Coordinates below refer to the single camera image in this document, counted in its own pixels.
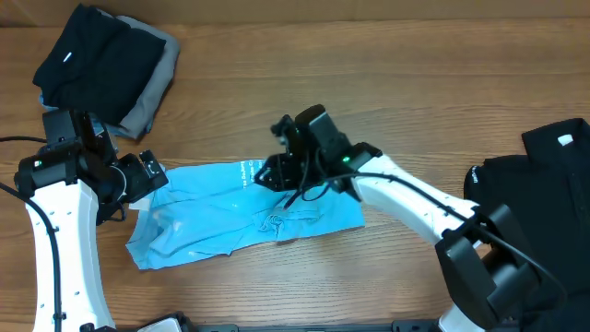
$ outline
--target wooden table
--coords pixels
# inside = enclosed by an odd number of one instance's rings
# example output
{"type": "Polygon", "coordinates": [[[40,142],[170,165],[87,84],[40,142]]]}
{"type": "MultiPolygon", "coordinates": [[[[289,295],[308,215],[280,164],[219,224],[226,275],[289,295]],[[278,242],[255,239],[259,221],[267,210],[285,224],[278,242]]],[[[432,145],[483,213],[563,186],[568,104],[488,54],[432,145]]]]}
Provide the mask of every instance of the wooden table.
{"type": "MultiPolygon", "coordinates": [[[[590,19],[163,26],[182,46],[151,134],[168,167],[263,158],[269,126],[322,103],[352,142],[462,195],[467,169],[523,153],[526,130],[590,115],[590,19]]],[[[0,135],[42,136],[35,69],[61,29],[0,29],[0,135]]],[[[0,181],[39,145],[0,145],[0,181]]],[[[0,330],[31,330],[34,244],[24,205],[0,193],[0,330]]],[[[135,227],[98,229],[107,303],[118,325],[183,310],[197,324],[385,323],[450,304],[432,247],[365,208],[367,227],[266,243],[182,267],[139,271],[135,227]]]]}

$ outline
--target black clothing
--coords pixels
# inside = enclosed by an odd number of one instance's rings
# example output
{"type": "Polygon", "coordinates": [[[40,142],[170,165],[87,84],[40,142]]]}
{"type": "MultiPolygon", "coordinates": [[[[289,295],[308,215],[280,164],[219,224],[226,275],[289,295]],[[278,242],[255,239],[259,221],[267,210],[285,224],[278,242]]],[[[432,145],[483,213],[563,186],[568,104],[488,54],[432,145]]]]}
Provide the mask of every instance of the black clothing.
{"type": "Polygon", "coordinates": [[[544,279],[525,304],[524,331],[588,330],[590,319],[590,127],[583,119],[549,124],[523,134],[527,156],[506,156],[474,166],[465,195],[479,204],[504,203],[518,219],[535,259],[570,293],[560,312],[559,291],[544,279]],[[564,139],[564,145],[558,137],[564,139]]]}
{"type": "Polygon", "coordinates": [[[166,42],[79,5],[37,69],[43,103],[97,114],[118,125],[136,105],[166,42]]]}

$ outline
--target pile of clothes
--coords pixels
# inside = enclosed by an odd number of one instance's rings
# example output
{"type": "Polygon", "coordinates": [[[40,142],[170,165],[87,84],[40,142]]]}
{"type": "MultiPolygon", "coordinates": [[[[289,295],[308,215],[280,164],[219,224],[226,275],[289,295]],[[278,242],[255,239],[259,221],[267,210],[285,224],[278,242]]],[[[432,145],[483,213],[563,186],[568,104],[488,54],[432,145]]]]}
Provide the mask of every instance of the pile of clothes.
{"type": "Polygon", "coordinates": [[[79,5],[33,84],[47,110],[93,113],[95,130],[139,138],[151,129],[179,52],[165,32],[79,5]]]}

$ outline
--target crumpled fabric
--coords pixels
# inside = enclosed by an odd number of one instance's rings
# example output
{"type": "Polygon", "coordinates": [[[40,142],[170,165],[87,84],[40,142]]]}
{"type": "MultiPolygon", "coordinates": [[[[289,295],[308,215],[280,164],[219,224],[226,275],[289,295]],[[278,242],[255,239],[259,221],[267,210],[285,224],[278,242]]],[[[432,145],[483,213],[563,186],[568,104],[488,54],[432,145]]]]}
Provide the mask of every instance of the crumpled fabric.
{"type": "MultiPolygon", "coordinates": [[[[173,267],[230,255],[253,244],[323,235],[364,226],[360,203],[329,190],[305,202],[254,183],[262,160],[181,167],[144,198],[127,250],[140,269],[173,267]]],[[[321,194],[322,187],[306,197],[321,194]]]]}

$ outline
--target beige wall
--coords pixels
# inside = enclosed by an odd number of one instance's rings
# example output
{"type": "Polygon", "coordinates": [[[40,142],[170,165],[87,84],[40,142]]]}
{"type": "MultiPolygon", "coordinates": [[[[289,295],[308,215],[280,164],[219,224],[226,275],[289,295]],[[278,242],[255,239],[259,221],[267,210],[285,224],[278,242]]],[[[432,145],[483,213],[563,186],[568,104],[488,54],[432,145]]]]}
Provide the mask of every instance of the beige wall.
{"type": "MultiPolygon", "coordinates": [[[[0,24],[63,26],[78,0],[0,0],[0,24]]],[[[82,0],[150,24],[590,16],[590,0],[82,0]]]]}

